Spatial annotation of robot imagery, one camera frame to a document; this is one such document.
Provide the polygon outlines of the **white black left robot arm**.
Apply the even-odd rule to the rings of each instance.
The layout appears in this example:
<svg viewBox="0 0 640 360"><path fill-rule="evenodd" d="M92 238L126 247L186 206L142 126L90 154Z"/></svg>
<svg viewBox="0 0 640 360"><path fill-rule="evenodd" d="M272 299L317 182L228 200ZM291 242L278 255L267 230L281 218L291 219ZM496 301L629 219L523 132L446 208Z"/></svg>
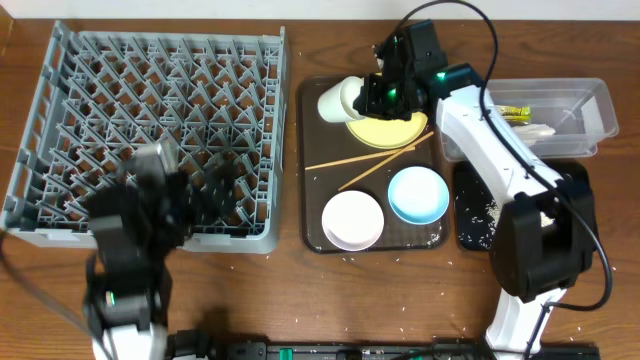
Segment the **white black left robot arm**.
<svg viewBox="0 0 640 360"><path fill-rule="evenodd" d="M226 161L201 183L178 166L176 148L157 142L118 166L116 182L85 201L97 251L86 262L83 312L98 359L214 359L199 330L168 332L172 278L167 256L235 207L235 170Z"/></svg>

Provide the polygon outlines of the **pink white bowl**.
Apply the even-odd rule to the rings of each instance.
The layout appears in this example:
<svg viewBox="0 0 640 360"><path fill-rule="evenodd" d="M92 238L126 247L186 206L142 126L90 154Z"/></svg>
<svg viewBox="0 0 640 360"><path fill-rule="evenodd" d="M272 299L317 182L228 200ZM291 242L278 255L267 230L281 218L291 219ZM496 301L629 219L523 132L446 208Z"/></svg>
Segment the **pink white bowl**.
<svg viewBox="0 0 640 360"><path fill-rule="evenodd" d="M327 239L341 250L356 252L373 246L381 237L385 217L382 207L362 191L344 191L333 196L321 215Z"/></svg>

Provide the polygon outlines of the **white napkin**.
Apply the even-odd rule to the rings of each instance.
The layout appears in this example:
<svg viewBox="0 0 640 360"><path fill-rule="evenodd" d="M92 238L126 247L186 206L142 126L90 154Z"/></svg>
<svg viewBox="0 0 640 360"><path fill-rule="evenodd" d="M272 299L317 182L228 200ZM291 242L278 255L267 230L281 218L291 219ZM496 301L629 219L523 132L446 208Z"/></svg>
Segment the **white napkin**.
<svg viewBox="0 0 640 360"><path fill-rule="evenodd" d="M512 130L528 147L531 147L537 142L553 136L556 132L554 128L546 124L519 125L514 126Z"/></svg>

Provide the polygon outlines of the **light blue bowl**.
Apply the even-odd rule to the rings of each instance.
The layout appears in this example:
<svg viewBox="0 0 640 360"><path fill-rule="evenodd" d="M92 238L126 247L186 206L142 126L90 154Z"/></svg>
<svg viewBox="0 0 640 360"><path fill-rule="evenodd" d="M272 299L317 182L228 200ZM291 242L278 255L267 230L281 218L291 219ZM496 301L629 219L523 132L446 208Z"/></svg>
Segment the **light blue bowl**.
<svg viewBox="0 0 640 360"><path fill-rule="evenodd" d="M411 166L400 170L387 189L391 210L412 225L429 225L438 221L450 203L449 188L434 170Z"/></svg>

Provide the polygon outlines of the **white paper cup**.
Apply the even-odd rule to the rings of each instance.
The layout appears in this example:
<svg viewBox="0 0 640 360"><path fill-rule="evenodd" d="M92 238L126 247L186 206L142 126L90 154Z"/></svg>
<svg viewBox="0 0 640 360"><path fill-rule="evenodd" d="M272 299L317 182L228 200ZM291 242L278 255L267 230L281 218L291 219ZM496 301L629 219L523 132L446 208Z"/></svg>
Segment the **white paper cup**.
<svg viewBox="0 0 640 360"><path fill-rule="evenodd" d="M318 99L317 109L321 118L328 123L347 123L365 118L353 104L360 95L364 79L356 76L346 77L325 91Z"/></svg>

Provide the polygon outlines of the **yellow green snack wrapper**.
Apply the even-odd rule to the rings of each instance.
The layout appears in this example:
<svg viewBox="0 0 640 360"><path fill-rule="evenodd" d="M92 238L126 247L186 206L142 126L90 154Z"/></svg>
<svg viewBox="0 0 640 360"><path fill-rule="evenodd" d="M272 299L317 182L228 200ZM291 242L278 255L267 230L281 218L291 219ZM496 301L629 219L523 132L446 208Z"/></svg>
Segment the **yellow green snack wrapper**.
<svg viewBox="0 0 640 360"><path fill-rule="evenodd" d="M496 109L500 115L508 122L516 124L529 124L532 119L532 112L529 106L516 107L497 105Z"/></svg>

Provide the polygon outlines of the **pile of rice waste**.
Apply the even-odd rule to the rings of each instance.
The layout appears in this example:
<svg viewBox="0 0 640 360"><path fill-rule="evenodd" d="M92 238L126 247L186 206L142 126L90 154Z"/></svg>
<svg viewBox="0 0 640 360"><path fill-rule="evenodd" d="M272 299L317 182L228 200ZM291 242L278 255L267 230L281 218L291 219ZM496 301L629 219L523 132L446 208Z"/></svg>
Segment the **pile of rice waste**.
<svg viewBox="0 0 640 360"><path fill-rule="evenodd" d="M455 199L457 239L471 251L488 251L495 239L500 217L494 200Z"/></svg>

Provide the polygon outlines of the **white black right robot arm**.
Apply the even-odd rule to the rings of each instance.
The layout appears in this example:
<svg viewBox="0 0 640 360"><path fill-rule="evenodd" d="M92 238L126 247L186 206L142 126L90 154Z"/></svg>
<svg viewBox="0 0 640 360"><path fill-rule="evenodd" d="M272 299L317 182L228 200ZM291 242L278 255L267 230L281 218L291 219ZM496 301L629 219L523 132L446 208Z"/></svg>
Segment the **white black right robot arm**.
<svg viewBox="0 0 640 360"><path fill-rule="evenodd" d="M464 153L500 210L489 256L501 295L485 341L498 359L529 358L548 314L592 265L589 185L562 177L521 141L480 75L448 63L431 21L397 26L374 53L381 72L366 76L354 109L381 120L432 111Z"/></svg>

